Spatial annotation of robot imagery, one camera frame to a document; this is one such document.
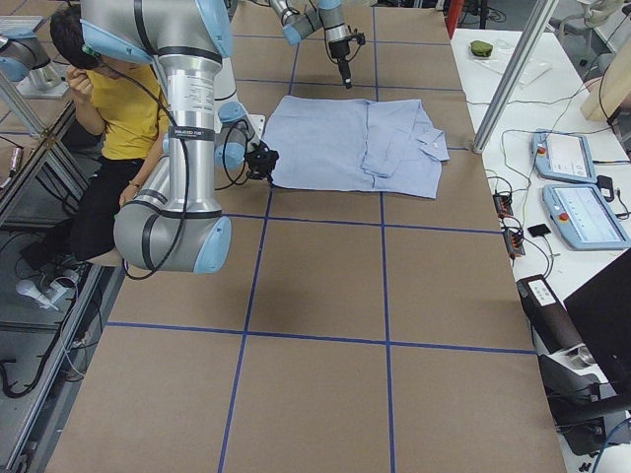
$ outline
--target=green object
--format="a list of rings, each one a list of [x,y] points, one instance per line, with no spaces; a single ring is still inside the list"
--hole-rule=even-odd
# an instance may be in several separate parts
[[[477,57],[489,57],[493,52],[493,44],[489,44],[485,41],[472,41],[471,53]]]

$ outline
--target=dark hair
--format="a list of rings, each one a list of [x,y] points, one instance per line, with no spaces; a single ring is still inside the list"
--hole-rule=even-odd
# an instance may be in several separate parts
[[[50,37],[66,61],[79,69],[94,69],[99,60],[82,50],[81,6],[69,5],[50,17]]]

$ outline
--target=power strip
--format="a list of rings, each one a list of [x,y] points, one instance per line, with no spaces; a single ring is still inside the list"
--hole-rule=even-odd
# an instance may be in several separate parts
[[[504,229],[502,236],[504,237],[504,245],[511,259],[526,255],[526,251],[524,250],[524,238],[522,236],[511,229]]]
[[[493,204],[500,219],[515,215],[511,206],[511,198],[508,195],[493,194]]]

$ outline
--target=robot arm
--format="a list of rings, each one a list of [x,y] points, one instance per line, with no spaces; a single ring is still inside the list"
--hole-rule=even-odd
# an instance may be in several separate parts
[[[120,209],[114,225],[117,249],[134,266],[152,272],[218,271],[232,226],[215,199],[213,156],[225,163],[231,153],[245,155],[255,165],[252,178],[269,176],[275,161],[237,97],[223,1],[178,0],[175,8],[171,0],[81,3],[86,51],[145,64],[157,56],[166,76],[167,156]],[[216,154],[216,148],[222,151]]]
[[[14,28],[0,35],[0,70],[11,82],[29,77],[33,86],[43,92],[61,83],[48,54],[29,29]]]
[[[324,28],[330,58],[337,64],[344,87],[350,89],[351,71],[347,59],[351,52],[350,42],[356,40],[361,46],[366,43],[366,38],[357,30],[351,31],[344,22],[341,0],[319,0],[317,7],[305,14],[292,8],[288,0],[269,0],[269,6],[280,19],[283,34],[290,44],[298,44],[310,34]]]

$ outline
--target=hand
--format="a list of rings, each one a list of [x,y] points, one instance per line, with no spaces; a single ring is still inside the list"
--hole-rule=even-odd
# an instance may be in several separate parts
[[[127,202],[132,200],[136,196],[136,194],[138,193],[138,190],[139,190],[138,187],[136,187],[135,185],[129,184],[120,193],[120,198],[118,199],[118,205],[120,205],[120,207],[122,207]]]
[[[66,70],[66,82],[72,91],[72,96],[77,103],[87,103],[92,97],[94,86],[84,69],[68,66]]]

